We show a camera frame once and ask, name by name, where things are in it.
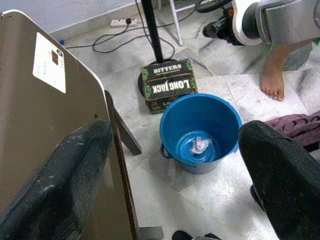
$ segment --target black pole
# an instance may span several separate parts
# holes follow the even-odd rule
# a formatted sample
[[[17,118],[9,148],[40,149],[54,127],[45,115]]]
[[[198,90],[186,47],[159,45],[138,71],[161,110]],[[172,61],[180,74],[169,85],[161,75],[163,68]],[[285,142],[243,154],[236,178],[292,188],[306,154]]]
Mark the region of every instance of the black pole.
[[[152,7],[152,0],[141,0],[141,3],[144,11],[146,24],[149,29],[155,59],[158,64],[164,63],[164,56],[162,55],[155,14]]]

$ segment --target white chair leg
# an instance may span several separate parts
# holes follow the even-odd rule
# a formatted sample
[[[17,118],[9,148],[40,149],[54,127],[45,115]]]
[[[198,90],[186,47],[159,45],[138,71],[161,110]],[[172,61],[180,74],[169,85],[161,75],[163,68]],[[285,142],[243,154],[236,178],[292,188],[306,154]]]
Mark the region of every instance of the white chair leg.
[[[158,10],[161,11],[162,9],[162,3],[161,3],[162,0],[158,0]]]
[[[175,1],[174,0],[170,0],[170,5],[171,5],[172,14],[173,14],[175,28],[176,28],[177,35],[178,35],[178,44],[180,46],[182,46],[184,43],[182,41],[182,35],[181,35],[178,16],[177,16],[177,12],[176,12]]]

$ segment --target black shoe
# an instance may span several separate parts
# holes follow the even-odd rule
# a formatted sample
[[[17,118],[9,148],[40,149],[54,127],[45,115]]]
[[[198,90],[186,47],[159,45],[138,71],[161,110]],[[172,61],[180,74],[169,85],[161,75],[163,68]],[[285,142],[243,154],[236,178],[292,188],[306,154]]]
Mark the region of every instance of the black shoe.
[[[251,193],[251,196],[253,197],[253,199],[255,200],[255,202],[260,206],[260,208],[265,211],[264,207],[262,206],[260,200],[259,200],[259,197],[256,193],[256,190],[255,190],[255,187],[252,185],[250,187],[250,193]]]
[[[221,240],[221,238],[217,237],[216,235],[212,234],[212,233],[208,233],[206,235],[204,235],[206,238],[212,238],[212,239],[217,239],[217,240]]]
[[[176,231],[172,236],[172,240],[192,240],[192,239],[193,237],[190,236],[185,231]]]

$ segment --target marble floor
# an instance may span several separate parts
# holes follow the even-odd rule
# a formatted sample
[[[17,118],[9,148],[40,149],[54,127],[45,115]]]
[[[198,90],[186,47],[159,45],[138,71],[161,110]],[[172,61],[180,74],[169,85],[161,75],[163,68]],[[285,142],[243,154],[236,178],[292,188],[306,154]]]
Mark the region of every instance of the marble floor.
[[[181,13],[179,18],[189,12]],[[259,89],[259,73],[269,46],[232,46],[202,36],[200,29],[217,20],[219,14],[219,11],[194,13],[182,21],[183,46],[177,45],[174,26],[159,28],[159,35],[174,45],[175,59],[192,60],[200,93],[228,101],[244,123],[320,110],[320,47],[313,45],[309,58],[307,49],[293,56],[295,60],[287,66],[290,71],[284,72],[285,100],[274,101]],[[158,24],[173,21],[169,9],[159,12],[156,18]],[[120,31],[106,26],[67,40],[66,47],[91,44],[100,35]],[[142,30],[130,31],[99,49],[113,49],[142,34]],[[172,53],[165,43],[162,49],[166,57]],[[239,151],[204,175],[187,173],[160,155],[162,115],[149,114],[137,86],[140,67],[154,61],[145,37],[109,54],[93,52],[90,47],[70,49],[70,52],[99,76],[142,147],[142,154],[133,156],[124,146],[140,226],[162,226],[165,240],[171,239],[176,230],[188,231],[193,236],[212,232],[224,240],[278,239],[266,214],[250,195],[252,181]]]

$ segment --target sticker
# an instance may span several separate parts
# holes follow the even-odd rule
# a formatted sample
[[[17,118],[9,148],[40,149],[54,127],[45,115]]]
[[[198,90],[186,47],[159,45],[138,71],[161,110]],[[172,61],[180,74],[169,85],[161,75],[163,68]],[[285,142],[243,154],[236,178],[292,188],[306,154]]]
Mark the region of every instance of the sticker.
[[[33,75],[50,86],[66,93],[64,53],[40,32],[36,33]]]

